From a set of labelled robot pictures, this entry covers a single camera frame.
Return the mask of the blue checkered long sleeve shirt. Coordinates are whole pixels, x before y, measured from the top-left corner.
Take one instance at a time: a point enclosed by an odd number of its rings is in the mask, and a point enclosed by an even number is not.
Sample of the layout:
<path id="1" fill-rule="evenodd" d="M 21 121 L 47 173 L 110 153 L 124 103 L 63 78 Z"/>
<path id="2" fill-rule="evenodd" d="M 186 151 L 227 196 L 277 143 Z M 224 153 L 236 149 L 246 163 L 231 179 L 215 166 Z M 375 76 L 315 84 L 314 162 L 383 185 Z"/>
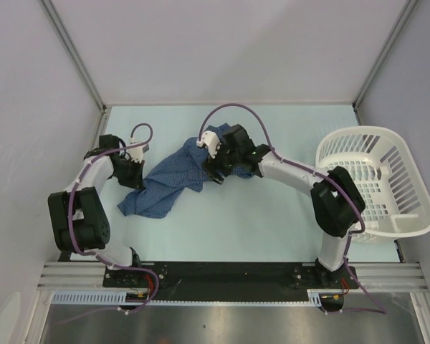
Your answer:
<path id="1" fill-rule="evenodd" d="M 130 192 L 117 205 L 123 216 L 162 219 L 184 190 L 202 192 L 204 183 L 209 181 L 202 164 L 209 154 L 197 147 L 196 141 L 196 137 L 188 138 L 176 152 L 150 170 L 143 179 L 145 188 Z"/>

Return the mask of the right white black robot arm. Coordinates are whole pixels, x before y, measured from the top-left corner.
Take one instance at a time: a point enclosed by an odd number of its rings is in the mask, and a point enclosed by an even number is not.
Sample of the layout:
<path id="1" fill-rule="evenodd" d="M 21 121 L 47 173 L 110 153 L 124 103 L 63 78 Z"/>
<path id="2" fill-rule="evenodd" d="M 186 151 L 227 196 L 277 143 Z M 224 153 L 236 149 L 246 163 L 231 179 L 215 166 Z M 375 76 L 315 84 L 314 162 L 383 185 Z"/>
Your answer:
<path id="1" fill-rule="evenodd" d="M 349 235 L 360 222 L 366 204 L 348 171 L 340 166 L 319 169 L 281 158 L 268 145 L 255 145 L 241 125 L 217 135 L 206 130 L 196 140 L 208 152 L 203 169 L 221 184 L 236 168 L 290 186 L 309 196 L 315 220 L 323 230 L 322 246 L 315 262 L 315 280 L 334 287 L 342 279 Z"/>

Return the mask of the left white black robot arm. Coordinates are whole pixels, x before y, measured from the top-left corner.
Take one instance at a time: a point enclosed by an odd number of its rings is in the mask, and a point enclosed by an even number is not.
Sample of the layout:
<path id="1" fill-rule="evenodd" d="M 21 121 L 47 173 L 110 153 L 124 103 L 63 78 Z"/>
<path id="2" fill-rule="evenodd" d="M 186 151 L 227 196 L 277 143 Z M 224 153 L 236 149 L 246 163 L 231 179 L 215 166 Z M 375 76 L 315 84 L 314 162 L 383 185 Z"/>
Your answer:
<path id="1" fill-rule="evenodd" d="M 99 137 L 99 146 L 87 152 L 82 170 L 63 191 L 48 197 L 55 244 L 61 252 L 96 258 L 110 269 L 120 269 L 128 286 L 139 285 L 144 269 L 136 251 L 111 238 L 110 223 L 100 200 L 105 183 L 115 178 L 120 186 L 143 190 L 144 154 L 149 145 L 130 138 L 130 145 L 115 135 Z"/>

